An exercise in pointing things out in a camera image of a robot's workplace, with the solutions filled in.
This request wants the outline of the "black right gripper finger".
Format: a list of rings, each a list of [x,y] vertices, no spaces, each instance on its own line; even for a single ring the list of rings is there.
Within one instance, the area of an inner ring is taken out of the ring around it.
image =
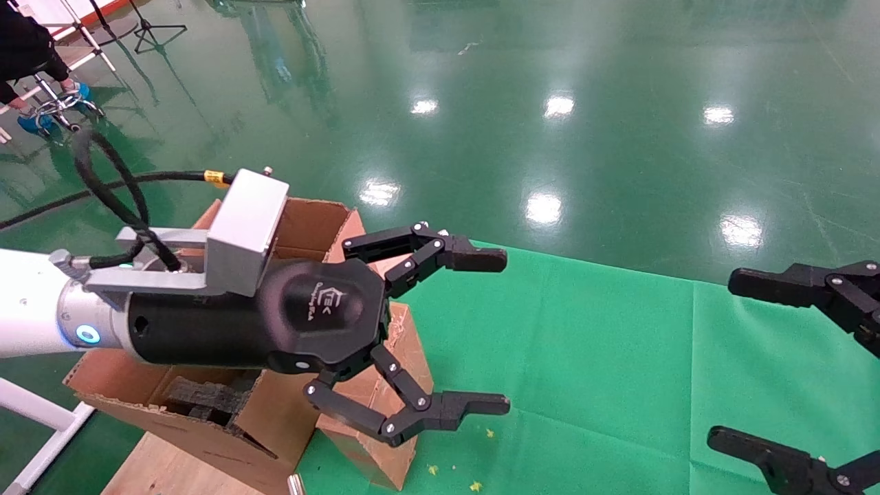
[[[736,296],[790,307],[814,307],[862,348],[879,357],[879,263],[843,267],[794,263],[785,272],[733,270],[728,289]]]
[[[742,430],[713,426],[707,445],[714,451],[754,464],[773,494],[864,494],[879,483],[879,451],[838,467],[800,449]]]

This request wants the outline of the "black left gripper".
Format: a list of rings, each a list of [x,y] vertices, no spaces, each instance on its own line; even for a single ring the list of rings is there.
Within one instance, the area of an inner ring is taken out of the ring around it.
[[[422,221],[344,239],[342,251],[346,259],[358,260],[274,264],[253,296],[133,294],[131,345],[151,364],[321,372],[305,386],[310,404],[393,448],[424,430],[458,430],[471,414],[509,413],[506,395],[427,393],[382,345],[387,297],[402,297],[442,267],[503,272],[505,250],[476,247],[465,236],[441,234]],[[368,266],[399,257],[384,279]],[[404,404],[393,416],[333,391],[339,375],[354,376],[371,364]]]

